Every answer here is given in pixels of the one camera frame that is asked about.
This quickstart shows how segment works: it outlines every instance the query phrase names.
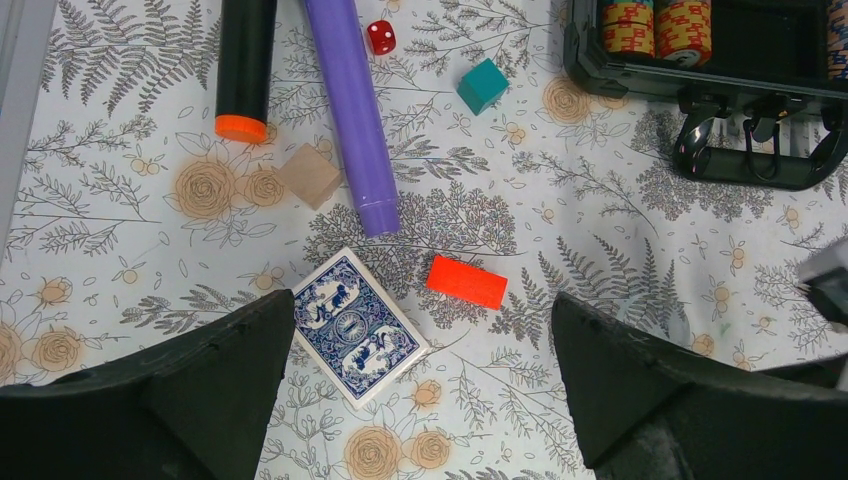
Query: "red block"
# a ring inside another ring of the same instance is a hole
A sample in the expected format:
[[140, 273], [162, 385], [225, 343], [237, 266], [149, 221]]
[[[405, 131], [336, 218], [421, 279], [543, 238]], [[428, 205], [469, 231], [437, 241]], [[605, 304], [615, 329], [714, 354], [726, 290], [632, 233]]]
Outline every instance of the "red block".
[[506, 278], [436, 255], [427, 288], [498, 310], [506, 293]]

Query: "black case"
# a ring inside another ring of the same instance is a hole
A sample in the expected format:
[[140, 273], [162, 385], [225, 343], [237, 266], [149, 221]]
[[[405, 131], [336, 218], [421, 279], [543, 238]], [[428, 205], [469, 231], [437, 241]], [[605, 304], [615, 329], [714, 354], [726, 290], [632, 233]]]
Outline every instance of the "black case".
[[[686, 121], [672, 162], [691, 180], [804, 190], [848, 153], [848, 81], [827, 79], [826, 0], [712, 0], [713, 55], [683, 68], [654, 58], [608, 54], [603, 0], [572, 0], [563, 63], [596, 95], [675, 102]], [[742, 112], [747, 150], [707, 146], [715, 118]], [[779, 155], [780, 121], [821, 117], [829, 132], [809, 158]], [[774, 154], [751, 142], [774, 138]]]

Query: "purple cylinder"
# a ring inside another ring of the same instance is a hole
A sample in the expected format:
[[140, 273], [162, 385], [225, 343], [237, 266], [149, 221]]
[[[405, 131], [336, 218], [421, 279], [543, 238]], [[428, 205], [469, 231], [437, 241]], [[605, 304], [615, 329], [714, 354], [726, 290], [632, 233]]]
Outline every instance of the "purple cylinder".
[[304, 0], [365, 235], [400, 231], [398, 193], [354, 0]]

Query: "table surface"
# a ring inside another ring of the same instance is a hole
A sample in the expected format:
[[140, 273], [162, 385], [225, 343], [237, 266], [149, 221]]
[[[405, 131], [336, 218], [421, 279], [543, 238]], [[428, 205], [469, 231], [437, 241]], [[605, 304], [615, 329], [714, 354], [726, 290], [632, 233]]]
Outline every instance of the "table surface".
[[[0, 271], [0, 385], [171, 338], [343, 246], [433, 349], [352, 411], [295, 344], [257, 478], [591, 478], [548, 335], [560, 290], [739, 368], [848, 349], [793, 289], [797, 263], [848, 232], [848, 169], [797, 193], [678, 178], [674, 106], [561, 74], [561, 1], [357, 2], [398, 33], [371, 68], [416, 225], [377, 239], [346, 188], [314, 212], [261, 173], [303, 143], [340, 160], [299, 2], [280, 2], [276, 128], [258, 146], [213, 134], [220, 2], [98, 3], [60, 0], [54, 21]], [[511, 88], [474, 117], [454, 86], [484, 56]], [[739, 144], [738, 122], [719, 131]], [[791, 133], [798, 151], [819, 136]], [[501, 310], [428, 291], [434, 252], [508, 277]]]

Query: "chip stack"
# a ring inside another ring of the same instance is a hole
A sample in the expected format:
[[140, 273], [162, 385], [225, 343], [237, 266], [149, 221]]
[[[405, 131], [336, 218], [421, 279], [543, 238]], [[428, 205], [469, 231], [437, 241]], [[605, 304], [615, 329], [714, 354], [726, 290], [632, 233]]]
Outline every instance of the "chip stack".
[[681, 67], [703, 65], [713, 54], [711, 0], [663, 0], [657, 11], [657, 56]]
[[654, 0], [604, 1], [604, 48], [610, 53], [653, 57]]
[[827, 76], [848, 80], [848, 0], [827, 2]]

